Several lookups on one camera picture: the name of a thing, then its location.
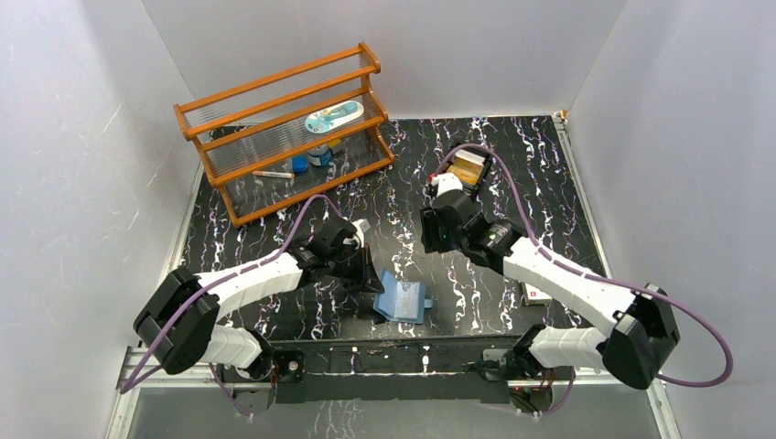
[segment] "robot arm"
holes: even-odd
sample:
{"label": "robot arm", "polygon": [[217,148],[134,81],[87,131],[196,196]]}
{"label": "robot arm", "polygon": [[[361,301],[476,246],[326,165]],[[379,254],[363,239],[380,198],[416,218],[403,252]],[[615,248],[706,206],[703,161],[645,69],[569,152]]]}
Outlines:
{"label": "robot arm", "polygon": [[421,212],[426,252],[459,250],[477,265],[548,293],[593,326],[535,325],[518,340],[501,369],[518,369],[529,376],[558,366],[607,369],[633,388],[649,387],[679,342],[668,304],[590,281],[585,278],[592,274],[589,269],[554,252],[549,252],[548,260],[521,226],[508,219],[485,219],[480,204],[462,190],[453,174],[433,176],[427,192],[431,205]]}
{"label": "robot arm", "polygon": [[291,241],[286,252],[268,255],[219,272],[194,275],[186,268],[171,272],[135,320],[138,336],[147,344],[159,335],[173,313],[203,284],[232,274],[193,303],[167,332],[154,355],[168,374],[197,362],[220,363],[245,369],[255,379],[273,367],[273,349],[261,334],[245,328],[217,325],[232,311],[272,294],[294,291],[330,275],[342,279],[348,291],[381,293],[363,233],[366,220],[352,223],[328,219],[312,237]]}

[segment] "black marbled floor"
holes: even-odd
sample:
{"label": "black marbled floor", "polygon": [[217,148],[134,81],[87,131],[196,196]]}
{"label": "black marbled floor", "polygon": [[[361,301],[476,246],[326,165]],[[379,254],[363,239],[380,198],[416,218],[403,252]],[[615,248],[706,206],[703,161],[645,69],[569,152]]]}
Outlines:
{"label": "black marbled floor", "polygon": [[[510,167],[536,235],[556,252],[602,273],[593,237],[549,116],[407,120],[384,123],[383,137],[397,155],[390,169],[374,172],[327,195],[351,220],[372,225],[365,239],[379,273],[388,268],[402,280],[423,281],[434,307],[423,325],[378,323],[372,294],[344,294],[335,280],[279,294],[231,316],[274,340],[373,338],[522,333],[539,322],[571,327],[581,319],[562,305],[523,306],[517,283],[479,268],[456,252],[427,255],[420,243],[422,186],[454,140],[483,143]],[[518,219],[507,182],[492,167],[480,192],[486,206]],[[234,228],[219,193],[202,178],[189,225],[184,264],[195,273],[248,262],[276,249],[301,205]],[[310,230],[329,213],[317,202]]]}

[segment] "gray wall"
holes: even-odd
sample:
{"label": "gray wall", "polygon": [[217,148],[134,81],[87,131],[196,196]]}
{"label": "gray wall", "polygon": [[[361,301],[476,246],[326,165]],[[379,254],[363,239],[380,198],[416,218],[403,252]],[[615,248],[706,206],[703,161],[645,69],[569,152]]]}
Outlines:
{"label": "gray wall", "polygon": [[571,106],[625,0],[144,0],[199,98],[366,41],[393,118]]}
{"label": "gray wall", "polygon": [[2,2],[0,437],[104,435],[198,158],[139,0]]}
{"label": "gray wall", "polygon": [[[572,106],[569,130],[614,274],[708,317],[732,378],[669,396],[683,437],[773,437],[776,4],[630,0]],[[722,370],[680,318],[665,367]]]}

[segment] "orange wooden rack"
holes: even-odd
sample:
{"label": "orange wooden rack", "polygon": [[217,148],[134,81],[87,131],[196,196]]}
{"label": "orange wooden rack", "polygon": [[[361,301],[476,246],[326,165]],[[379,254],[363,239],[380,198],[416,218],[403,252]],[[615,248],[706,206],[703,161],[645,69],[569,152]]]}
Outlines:
{"label": "orange wooden rack", "polygon": [[[380,61],[360,43],[174,105],[180,131],[197,147],[208,180],[221,193],[232,223],[241,226],[395,161],[379,131],[388,114],[370,83],[370,75],[379,72]],[[305,128],[308,115],[343,101],[360,102],[363,114],[325,134]],[[211,132],[226,125],[242,129],[212,139]],[[330,168],[311,166],[293,180],[253,176],[257,170],[290,172],[282,167],[290,157],[336,140],[345,144],[345,153],[334,157]]]}

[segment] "purple cable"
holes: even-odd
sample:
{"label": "purple cable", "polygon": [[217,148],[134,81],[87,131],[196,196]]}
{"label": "purple cable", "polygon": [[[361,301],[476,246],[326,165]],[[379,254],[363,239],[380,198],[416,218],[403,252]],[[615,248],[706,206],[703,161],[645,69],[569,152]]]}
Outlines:
{"label": "purple cable", "polygon": [[560,399],[558,404],[555,405],[555,407],[552,407],[550,409],[547,409],[546,412],[542,412],[542,416],[545,416],[547,414],[553,414],[558,411],[561,407],[563,407],[563,404],[568,401],[568,397],[571,396],[571,388],[574,386],[574,380],[577,379],[577,371],[574,370],[574,368],[571,368],[571,377],[568,379],[568,385],[566,386],[566,393],[563,394],[563,398]]}
{"label": "purple cable", "polygon": [[237,412],[240,412],[243,415],[248,417],[253,415],[253,413],[251,413],[251,411],[247,407],[240,404],[239,402],[237,402],[237,400],[234,399],[234,397],[232,396],[232,393],[229,391],[229,389],[226,388],[226,384],[224,384],[223,381],[221,381],[221,378],[219,378],[218,373],[216,372],[216,367],[213,366],[213,363],[208,363],[208,364],[210,365],[210,372],[212,372],[213,374],[213,379],[219,385],[219,387],[221,388],[221,391],[223,391],[223,394],[226,395],[226,397],[229,398],[229,401],[232,402],[232,405],[234,406],[235,409],[237,409]]}
{"label": "purple cable", "polygon": [[305,205],[302,206],[302,209],[299,211],[299,216],[296,217],[296,221],[294,221],[294,225],[291,227],[291,231],[288,232],[288,236],[286,237],[286,240],[283,241],[283,245],[281,245],[280,248],[277,249],[277,252],[275,252],[275,254],[259,262],[260,265],[266,265],[274,261],[275,259],[279,258],[281,254],[286,252],[286,249],[288,248],[288,245],[291,243],[291,240],[293,240],[294,236],[296,236],[296,229],[298,229],[299,224],[302,223],[302,218],[304,218],[305,213],[307,212],[307,209],[309,209],[310,204],[312,204],[312,202],[315,201],[316,199],[326,200],[326,202],[328,202],[328,204],[331,206],[331,209],[334,210],[334,213],[336,213],[338,217],[342,216],[342,214],[340,213],[340,210],[337,209],[337,206],[334,205],[334,201],[331,201],[329,197],[325,195],[313,195],[312,197],[308,198],[307,201],[305,201]]}
{"label": "purple cable", "polygon": [[151,343],[151,346],[148,347],[148,350],[145,352],[146,354],[140,359],[140,362],[137,363],[137,366],[135,366],[135,370],[132,371],[132,374],[130,374],[129,378],[127,379],[124,386],[121,388],[120,393],[125,394],[128,391],[130,391],[134,386],[137,384],[140,384],[141,381],[145,380],[146,378],[150,377],[154,372],[162,369],[161,366],[156,366],[155,368],[151,369],[147,373],[145,373],[142,377],[140,377],[140,380],[136,380],[137,375],[140,373],[140,370],[143,369],[143,367],[146,365],[149,359],[151,359],[151,356],[154,355],[154,352],[159,347],[159,345],[162,343],[162,340],[167,336],[167,333],[170,331],[170,329],[177,323],[177,321],[180,319],[181,316],[183,316],[183,313],[186,312],[187,309],[189,309],[189,306],[194,304],[194,302],[197,301],[200,297],[202,297],[205,293],[210,291],[211,289],[215,288],[216,286],[223,284],[226,281],[229,281],[230,279],[233,279],[237,276],[237,273],[229,273],[225,276],[223,276],[220,279],[217,279],[213,281],[212,283],[201,287],[197,292],[191,295],[189,299],[186,300],[186,302],[181,305],[178,310],[175,312],[175,314],[170,317],[170,319],[167,321],[167,323],[162,327],[162,330],[159,331],[159,334],[154,338],[154,341]]}
{"label": "purple cable", "polygon": [[[307,199],[307,202],[302,207],[302,209],[299,211],[299,216],[296,218],[296,221],[294,221],[294,226],[291,228],[290,233],[286,237],[286,240],[283,242],[283,245],[278,249],[278,252],[276,252],[273,256],[270,256],[269,258],[259,262],[258,264],[249,265],[242,270],[240,270],[240,274],[250,272],[253,269],[256,269],[259,267],[259,265],[265,265],[267,263],[270,263],[277,258],[280,257],[281,254],[283,254],[286,249],[288,248],[288,244],[291,242],[291,240],[294,239],[294,236],[296,235],[296,230],[299,228],[299,224],[302,222],[302,218],[305,216],[305,213],[307,212],[307,209],[310,206],[310,203],[312,203],[313,200],[323,198],[325,199],[331,206],[331,208],[334,210],[335,213],[337,213],[338,216],[342,216],[340,214],[340,211],[337,209],[337,207],[334,205],[334,202],[332,202],[328,197],[323,195],[313,195],[312,197]],[[151,343],[151,346],[148,347],[148,350],[145,352],[145,355],[140,359],[140,362],[137,363],[137,366],[135,366],[135,369],[132,371],[132,374],[130,374],[129,378],[127,379],[124,386],[121,388],[120,393],[125,394],[131,389],[133,389],[137,384],[143,382],[148,377],[153,375],[154,373],[158,372],[162,369],[161,365],[154,366],[151,370],[144,373],[139,378],[137,375],[140,373],[140,370],[143,369],[143,367],[146,365],[149,359],[151,359],[151,356],[154,355],[154,352],[159,347],[159,345],[162,342],[162,339],[167,336],[167,333],[169,333],[170,329],[177,323],[177,321],[180,319],[181,316],[183,316],[183,313],[186,312],[187,309],[189,309],[189,306],[191,306],[194,302],[196,302],[200,297],[205,295],[208,291],[215,288],[216,286],[223,284],[237,276],[237,273],[229,273],[224,275],[222,278],[217,279],[216,281],[212,282],[211,284],[208,284],[206,286],[203,286],[197,292],[195,292],[186,302],[184,302],[178,310],[175,312],[175,314],[170,317],[169,321],[162,327],[162,330],[159,331],[159,334],[154,338],[154,341]],[[227,396],[227,398],[232,401],[232,404],[237,409],[238,412],[241,412],[242,414],[246,416],[250,416],[251,412],[245,408],[242,404],[237,402],[233,397],[232,393],[229,392],[229,390],[226,388],[226,386],[223,384],[221,379],[219,378],[218,374],[216,373],[215,368],[212,364],[210,364],[210,371],[213,373],[213,378],[215,379],[216,383],[219,385],[221,390],[224,392],[224,394]]]}
{"label": "purple cable", "polygon": [[[517,209],[520,212],[520,219],[523,221],[523,225],[525,226],[525,229],[528,232],[528,238],[531,240],[533,245],[536,246],[539,253],[541,253],[542,256],[546,258],[547,261],[551,261],[554,265],[566,270],[567,272],[570,272],[579,276],[583,276],[586,279],[589,279],[591,281],[596,281],[602,284],[609,284],[613,286],[619,286],[621,288],[627,288],[629,290],[636,291],[640,294],[645,294],[652,298],[664,301],[665,303],[681,310],[682,312],[690,316],[690,318],[692,318],[694,321],[698,322],[698,324],[700,324],[703,328],[705,328],[709,332],[709,334],[711,334],[711,336],[717,341],[719,346],[722,348],[722,352],[725,354],[725,370],[723,370],[722,373],[718,377],[714,378],[713,380],[686,381],[686,380],[678,380],[676,378],[666,377],[663,374],[657,374],[658,379],[665,380],[667,382],[670,382],[672,384],[676,384],[679,386],[701,388],[701,387],[716,386],[718,384],[725,382],[725,380],[727,380],[730,377],[730,374],[733,373],[733,353],[730,351],[730,346],[728,345],[727,341],[725,341],[722,335],[719,334],[719,331],[713,328],[705,318],[703,318],[696,312],[689,309],[685,304],[679,302],[678,300],[672,297],[652,292],[644,287],[641,287],[635,284],[616,281],[614,279],[608,279],[606,277],[598,276],[595,274],[583,273],[578,269],[568,266],[563,262],[554,261],[549,251],[544,247],[544,245],[541,242],[539,242],[539,240],[536,239],[536,236],[534,235],[534,231],[531,229],[531,223],[528,222],[528,217],[525,215],[525,210],[523,210],[523,204],[520,202],[520,194],[517,191],[517,184],[514,182],[514,179],[512,178],[512,174],[509,172],[509,168],[507,168],[507,166],[504,164],[501,158],[493,150],[489,149],[484,145],[478,145],[478,144],[464,144],[464,145],[456,146],[439,163],[439,166],[436,168],[436,174],[439,174],[442,171],[442,167],[444,166],[444,164],[447,163],[447,161],[449,161],[450,158],[452,158],[456,152],[467,147],[474,148],[482,152],[488,153],[492,155],[493,158],[496,160],[496,163],[499,165],[499,167],[501,168],[501,171],[504,173],[507,181],[509,182],[510,189],[512,190],[512,195],[514,196],[514,201],[515,203],[517,203]],[[572,380],[568,382],[569,391],[571,390],[572,382],[573,382]]]}

